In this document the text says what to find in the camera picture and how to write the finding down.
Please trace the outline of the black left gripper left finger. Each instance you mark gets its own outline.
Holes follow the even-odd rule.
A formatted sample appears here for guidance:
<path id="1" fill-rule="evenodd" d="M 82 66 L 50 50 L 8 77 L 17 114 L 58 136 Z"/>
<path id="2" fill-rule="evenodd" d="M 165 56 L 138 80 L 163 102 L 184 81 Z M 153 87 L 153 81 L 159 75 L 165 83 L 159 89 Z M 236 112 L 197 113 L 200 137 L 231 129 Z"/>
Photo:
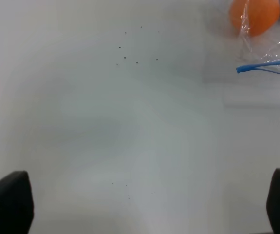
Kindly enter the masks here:
<path id="1" fill-rule="evenodd" d="M 27 171 L 0 180 L 0 234 L 27 234 L 34 219 L 32 187 Z"/>

